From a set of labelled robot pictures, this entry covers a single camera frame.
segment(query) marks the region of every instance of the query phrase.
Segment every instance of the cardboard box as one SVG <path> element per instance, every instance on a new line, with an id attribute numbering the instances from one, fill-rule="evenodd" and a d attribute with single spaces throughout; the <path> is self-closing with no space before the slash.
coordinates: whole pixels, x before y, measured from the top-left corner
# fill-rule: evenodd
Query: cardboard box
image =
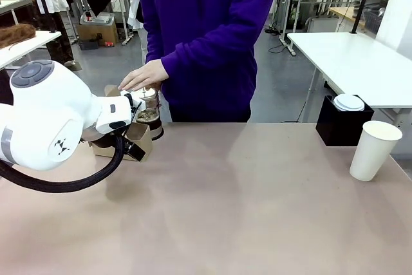
<path id="1" fill-rule="evenodd" d="M 111 26 L 95 26 L 95 25 L 77 25 L 77 32 L 80 40 L 96 39 L 101 34 L 102 39 L 98 40 L 99 46 L 105 46 L 106 41 L 113 42 L 114 45 L 118 43 L 118 35 L 116 24 Z"/>
<path id="2" fill-rule="evenodd" d="M 116 97 L 120 95 L 119 90 L 114 85 L 107 85 L 104 88 L 104 93 L 107 97 Z M 132 122 L 129 131 L 126 133 L 126 138 L 128 138 L 130 141 L 132 141 L 138 147 L 145 151 L 146 155 L 141 160 L 141 162 L 145 162 L 153 149 L 152 137 L 150 135 L 150 127 L 145 124 Z M 113 155 L 115 154 L 115 148 L 113 147 L 100 148 L 92 143 L 89 144 L 91 144 L 91 148 L 93 149 L 94 154 L 97 156 L 113 157 Z M 123 159 L 136 161 L 134 158 L 128 155 L 125 155 Z"/>

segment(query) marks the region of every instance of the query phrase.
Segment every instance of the purple hoodie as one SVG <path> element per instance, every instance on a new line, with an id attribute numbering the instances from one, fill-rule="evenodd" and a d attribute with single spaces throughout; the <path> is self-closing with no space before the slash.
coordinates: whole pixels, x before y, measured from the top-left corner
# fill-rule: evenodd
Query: purple hoodie
<path id="1" fill-rule="evenodd" d="M 142 0 L 147 61 L 161 59 L 170 105 L 201 118 L 241 113 L 256 88 L 254 44 L 272 0 Z"/>

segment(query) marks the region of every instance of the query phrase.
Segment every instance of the jar lid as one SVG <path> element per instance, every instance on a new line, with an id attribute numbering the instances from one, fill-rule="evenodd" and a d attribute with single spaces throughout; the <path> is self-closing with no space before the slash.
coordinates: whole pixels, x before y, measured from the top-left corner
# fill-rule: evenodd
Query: jar lid
<path id="1" fill-rule="evenodd" d="M 333 103 L 343 111 L 363 111 L 365 109 L 365 103 L 360 98 L 346 93 L 336 96 Z"/>
<path id="2" fill-rule="evenodd" d="M 156 90 L 154 88 L 141 88 L 136 90 L 135 93 L 137 93 L 141 99 L 151 99 L 156 97 Z"/>

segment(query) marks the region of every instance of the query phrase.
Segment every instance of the hand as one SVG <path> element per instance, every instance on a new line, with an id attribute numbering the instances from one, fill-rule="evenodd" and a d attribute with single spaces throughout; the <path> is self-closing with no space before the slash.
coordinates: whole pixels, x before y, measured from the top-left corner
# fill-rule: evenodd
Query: hand
<path id="1" fill-rule="evenodd" d="M 149 61 L 141 68 L 129 73 L 118 87 L 120 90 L 139 90 L 143 87 L 162 82 L 169 78 L 162 61 Z"/>

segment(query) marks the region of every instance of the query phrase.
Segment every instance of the paper cup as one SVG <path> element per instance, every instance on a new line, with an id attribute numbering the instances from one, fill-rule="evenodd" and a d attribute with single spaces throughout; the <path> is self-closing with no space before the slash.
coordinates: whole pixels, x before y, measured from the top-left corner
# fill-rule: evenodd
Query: paper cup
<path id="1" fill-rule="evenodd" d="M 363 125 L 363 132 L 350 167 L 357 180 L 370 181 L 402 138 L 402 132 L 386 122 L 372 120 Z"/>

